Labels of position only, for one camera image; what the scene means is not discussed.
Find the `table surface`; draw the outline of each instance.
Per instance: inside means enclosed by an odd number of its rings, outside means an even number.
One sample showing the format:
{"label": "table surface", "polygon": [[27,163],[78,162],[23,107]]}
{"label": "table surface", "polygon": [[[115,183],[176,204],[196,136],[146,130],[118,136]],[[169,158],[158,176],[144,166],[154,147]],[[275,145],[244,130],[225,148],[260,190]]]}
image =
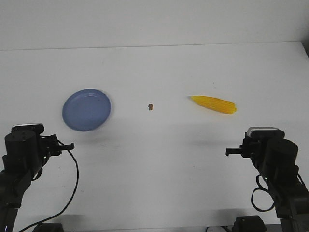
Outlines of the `table surface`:
{"label": "table surface", "polygon": [[[280,224],[265,225],[267,232],[282,232]],[[179,228],[155,228],[155,229],[128,229],[128,230],[103,230],[92,232],[225,232],[222,226],[205,227],[179,227]]]}
{"label": "table surface", "polygon": [[[243,215],[279,223],[275,211],[251,206],[251,161],[225,156],[251,126],[284,130],[309,183],[309,63],[299,42],[1,51],[0,73],[0,138],[14,124],[41,122],[44,135],[75,142],[80,185],[54,220],[65,230],[231,225]],[[112,113],[95,131],[73,131],[62,106],[85,88],[105,92]],[[233,101],[238,111],[211,111],[190,95]],[[15,229],[60,211],[75,175],[68,154],[52,157],[25,193]],[[255,201],[272,203],[260,193]]]}

